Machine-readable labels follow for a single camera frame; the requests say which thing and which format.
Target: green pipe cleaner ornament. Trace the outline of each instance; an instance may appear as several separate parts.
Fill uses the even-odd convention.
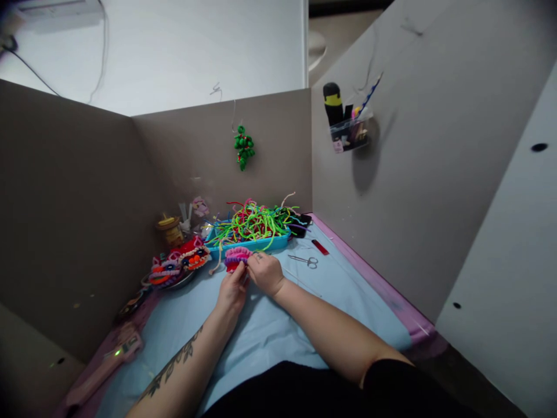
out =
[[[248,162],[250,157],[255,155],[254,148],[254,141],[251,139],[251,136],[244,135],[245,128],[242,125],[238,126],[238,135],[234,137],[236,140],[234,144],[234,148],[239,150],[238,151],[238,164],[240,165],[240,170],[245,170],[245,165]]]

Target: gray cardboard partition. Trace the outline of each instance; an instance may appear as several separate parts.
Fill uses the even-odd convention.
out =
[[[87,362],[162,250],[153,225],[202,195],[312,210],[310,90],[127,116],[0,80],[0,302]]]
[[[435,321],[555,63],[557,20],[549,1],[408,3],[312,88],[313,209]],[[401,27],[409,16],[423,36]],[[335,154],[323,85],[347,103],[370,59],[380,134]]]
[[[86,362],[160,250],[154,167],[129,117],[2,80],[0,137],[0,301]]]
[[[310,90],[220,102],[134,116],[147,150],[175,202],[198,195],[211,216],[227,213],[227,201],[255,199],[312,210]],[[245,126],[256,155],[240,171],[234,128]]]

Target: wall-mounted pen holder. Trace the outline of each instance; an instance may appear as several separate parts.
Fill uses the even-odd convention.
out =
[[[337,154],[368,145],[368,122],[372,116],[349,119],[329,127],[332,146]]]

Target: pink pipe cleaner ball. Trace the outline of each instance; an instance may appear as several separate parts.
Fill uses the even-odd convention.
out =
[[[253,253],[245,247],[235,247],[228,250],[225,258],[226,272],[234,272],[238,268],[240,261],[247,264],[248,258],[251,254]]]

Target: blue plastic tray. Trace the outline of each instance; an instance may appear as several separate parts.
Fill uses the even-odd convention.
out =
[[[215,228],[212,228],[211,233],[207,237],[206,241],[211,241],[215,236],[216,236]],[[290,237],[290,228],[288,228],[288,235],[283,235],[283,236],[280,236],[280,237],[274,237],[273,243],[271,244],[271,246],[269,248],[267,248],[266,251],[280,250],[281,248],[286,248],[286,246],[288,245],[288,238],[289,237]],[[245,247],[249,251],[261,251],[266,246],[268,246],[270,242],[271,242],[271,238],[264,238],[264,239],[260,239],[260,240],[257,240],[257,241],[246,241],[246,242],[237,243],[237,244],[228,244],[228,245],[222,246],[222,253],[223,253],[222,256],[224,257],[224,253],[226,252],[226,250],[230,250],[231,248],[235,248],[235,247]],[[218,258],[219,257],[219,243],[218,242],[213,242],[211,244],[206,244],[206,245],[207,245],[207,248],[209,248],[209,251],[211,252],[211,256],[213,258],[215,258],[215,257]]]

